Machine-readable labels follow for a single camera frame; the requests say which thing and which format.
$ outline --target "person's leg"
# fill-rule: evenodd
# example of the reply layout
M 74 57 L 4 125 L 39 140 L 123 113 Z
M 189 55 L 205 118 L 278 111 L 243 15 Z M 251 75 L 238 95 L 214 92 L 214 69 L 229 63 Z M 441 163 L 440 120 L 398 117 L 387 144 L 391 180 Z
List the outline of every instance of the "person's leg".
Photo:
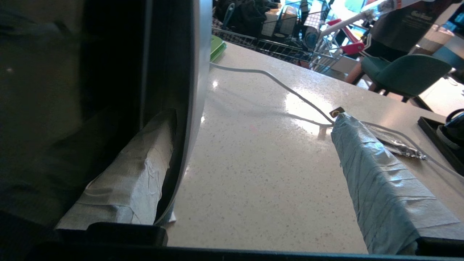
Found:
M 361 77 L 364 75 L 364 72 L 361 69 L 361 61 L 363 57 L 360 57 L 359 62 L 354 66 L 354 68 L 349 72 L 348 76 L 345 78 L 345 82 L 349 84 L 358 84 Z

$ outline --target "person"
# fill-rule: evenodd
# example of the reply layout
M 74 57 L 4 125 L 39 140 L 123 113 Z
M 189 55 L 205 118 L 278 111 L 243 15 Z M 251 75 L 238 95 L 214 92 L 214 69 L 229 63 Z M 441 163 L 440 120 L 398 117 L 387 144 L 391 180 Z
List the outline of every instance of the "person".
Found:
M 378 21 L 364 37 L 364 50 L 361 59 L 345 78 L 345 82 L 357 84 L 362 76 L 361 61 L 363 57 L 379 57 L 393 62 L 407 55 L 416 43 L 427 33 L 435 20 L 451 4 L 461 0 L 420 1 L 402 9 L 380 16 Z

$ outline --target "chair leg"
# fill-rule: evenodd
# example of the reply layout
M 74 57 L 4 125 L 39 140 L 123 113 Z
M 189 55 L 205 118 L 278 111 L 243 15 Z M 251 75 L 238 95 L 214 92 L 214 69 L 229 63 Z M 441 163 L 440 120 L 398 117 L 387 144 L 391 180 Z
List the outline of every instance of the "chair leg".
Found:
M 373 92 L 379 93 L 382 90 L 382 88 L 374 86 L 374 89 L 372 90 Z

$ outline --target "wrapped object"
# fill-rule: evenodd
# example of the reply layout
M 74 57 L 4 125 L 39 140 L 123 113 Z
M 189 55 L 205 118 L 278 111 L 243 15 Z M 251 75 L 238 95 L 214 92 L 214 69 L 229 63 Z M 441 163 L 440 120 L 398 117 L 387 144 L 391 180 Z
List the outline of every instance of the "wrapped object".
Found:
M 159 113 L 91 181 L 56 228 L 86 230 L 96 222 L 152 225 L 173 152 L 174 110 Z
M 464 239 L 464 224 L 360 121 L 339 114 L 331 135 L 369 253 L 398 254 L 421 237 Z

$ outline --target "red cart handle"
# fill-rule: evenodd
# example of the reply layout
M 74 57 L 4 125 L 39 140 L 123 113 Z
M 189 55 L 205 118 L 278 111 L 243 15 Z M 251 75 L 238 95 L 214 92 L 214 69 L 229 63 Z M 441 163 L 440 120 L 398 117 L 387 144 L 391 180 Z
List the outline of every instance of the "red cart handle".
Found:
M 342 20 L 339 18 L 339 19 L 329 21 L 327 22 L 327 24 L 329 26 L 332 26 L 341 21 Z M 340 47 L 346 54 L 348 55 L 355 54 L 355 53 L 359 53 L 360 51 L 364 50 L 364 43 L 358 38 L 356 38 L 356 36 L 354 36 L 354 34 L 351 32 L 348 26 L 345 26 L 344 28 L 342 28 L 342 31 L 346 34 L 348 39 L 352 42 L 352 44 Z

